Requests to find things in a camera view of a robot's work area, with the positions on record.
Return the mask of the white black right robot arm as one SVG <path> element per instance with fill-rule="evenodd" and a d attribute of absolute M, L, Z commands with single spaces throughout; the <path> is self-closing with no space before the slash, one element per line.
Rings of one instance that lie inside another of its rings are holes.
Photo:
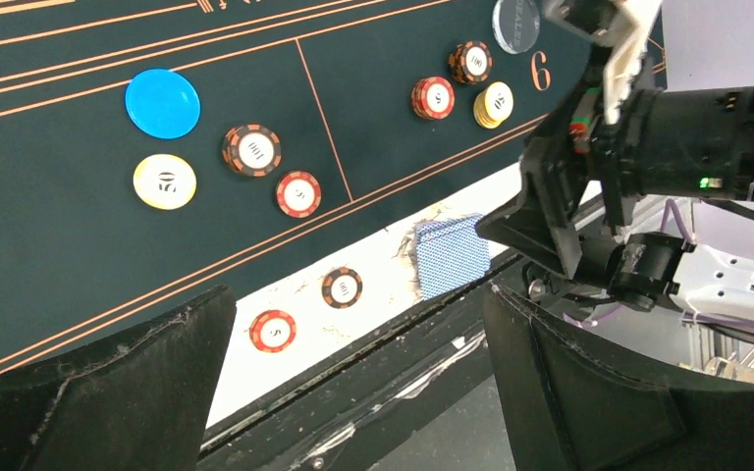
<path fill-rule="evenodd" d="M 548 272 L 754 336 L 754 260 L 662 233 L 616 236 L 646 195 L 692 197 L 754 221 L 754 86 L 656 88 L 646 70 L 657 1 L 548 1 L 545 17 L 592 42 L 579 81 L 528 137 L 519 194 L 477 233 Z M 602 189 L 611 237 L 580 235 L 587 185 Z"/>

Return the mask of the red poker chip stack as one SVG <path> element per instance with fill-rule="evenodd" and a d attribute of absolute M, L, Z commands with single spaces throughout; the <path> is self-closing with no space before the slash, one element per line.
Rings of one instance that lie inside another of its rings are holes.
<path fill-rule="evenodd" d="M 259 351 L 278 353 L 296 339 L 296 321 L 282 310 L 266 310 L 257 315 L 249 327 L 249 340 Z"/>

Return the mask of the yellow chip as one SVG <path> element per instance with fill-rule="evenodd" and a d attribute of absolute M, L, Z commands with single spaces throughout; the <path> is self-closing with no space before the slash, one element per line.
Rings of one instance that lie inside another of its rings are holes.
<path fill-rule="evenodd" d="M 476 96 L 473 115 L 479 126 L 494 129 L 512 114 L 513 107 L 514 97 L 510 87 L 502 81 L 495 81 Z"/>
<path fill-rule="evenodd" d="M 142 159 L 133 173 L 135 194 L 146 205 L 175 210 L 187 205 L 197 190 L 192 166 L 172 154 L 153 154 Z"/>

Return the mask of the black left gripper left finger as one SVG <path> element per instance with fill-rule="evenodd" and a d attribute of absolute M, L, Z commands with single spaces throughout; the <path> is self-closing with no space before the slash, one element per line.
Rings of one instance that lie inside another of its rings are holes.
<path fill-rule="evenodd" d="M 191 470 L 230 342 L 218 286 L 0 376 L 0 470 Z"/>

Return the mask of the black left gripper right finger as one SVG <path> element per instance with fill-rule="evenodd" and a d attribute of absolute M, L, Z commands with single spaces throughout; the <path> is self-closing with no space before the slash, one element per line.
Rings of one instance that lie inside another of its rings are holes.
<path fill-rule="evenodd" d="M 754 470 L 754 384 L 650 358 L 487 286 L 483 319 L 519 470 Z"/>

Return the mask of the brown poker chip stack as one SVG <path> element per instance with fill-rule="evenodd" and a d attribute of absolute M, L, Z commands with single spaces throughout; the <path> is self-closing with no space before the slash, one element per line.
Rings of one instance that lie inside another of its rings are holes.
<path fill-rule="evenodd" d="M 354 306 L 363 292 L 363 281 L 356 270 L 341 267 L 329 272 L 323 279 L 321 295 L 327 305 L 336 309 Z"/>

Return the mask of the blue playing card deck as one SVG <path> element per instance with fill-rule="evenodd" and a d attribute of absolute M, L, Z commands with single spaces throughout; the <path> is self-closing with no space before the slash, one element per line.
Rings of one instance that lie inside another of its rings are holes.
<path fill-rule="evenodd" d="M 423 300 L 470 284 L 490 269 L 489 243 L 475 230 L 481 217 L 475 213 L 416 226 L 414 259 Z"/>

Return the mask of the white round button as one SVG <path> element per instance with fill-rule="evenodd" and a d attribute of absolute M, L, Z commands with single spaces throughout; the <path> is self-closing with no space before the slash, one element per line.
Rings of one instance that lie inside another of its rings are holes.
<path fill-rule="evenodd" d="M 541 17 L 533 0 L 498 0 L 492 14 L 499 47 L 517 55 L 530 50 L 540 35 Z"/>

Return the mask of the blue round button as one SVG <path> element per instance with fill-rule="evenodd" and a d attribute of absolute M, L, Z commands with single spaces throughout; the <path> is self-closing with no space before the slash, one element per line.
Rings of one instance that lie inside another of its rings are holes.
<path fill-rule="evenodd" d="M 124 106 L 140 131 L 164 140 L 189 134 L 197 126 L 202 111 L 195 86 L 167 69 L 148 69 L 136 74 L 126 87 Z"/>

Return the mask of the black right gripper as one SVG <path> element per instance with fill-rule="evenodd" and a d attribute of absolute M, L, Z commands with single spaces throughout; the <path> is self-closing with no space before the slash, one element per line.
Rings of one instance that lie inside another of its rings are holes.
<path fill-rule="evenodd" d="M 573 221 L 589 183 L 601 187 L 612 235 L 647 195 L 754 201 L 754 86 L 665 91 L 647 52 L 619 123 L 609 125 L 602 72 L 610 51 L 588 40 L 582 75 L 527 138 L 520 192 L 476 226 L 568 280 L 582 279 L 593 260 Z"/>

